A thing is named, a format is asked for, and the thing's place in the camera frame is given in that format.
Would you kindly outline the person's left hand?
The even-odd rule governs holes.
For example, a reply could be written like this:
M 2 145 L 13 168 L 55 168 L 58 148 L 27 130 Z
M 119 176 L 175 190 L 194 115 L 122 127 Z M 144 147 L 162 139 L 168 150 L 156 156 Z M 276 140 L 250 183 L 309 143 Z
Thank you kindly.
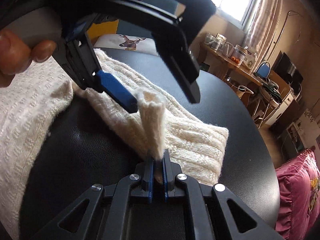
M 8 29 L 1 30 L 1 87 L 9 87 L 16 74 L 24 72 L 34 62 L 49 59 L 57 44 L 44 40 L 33 48 Z

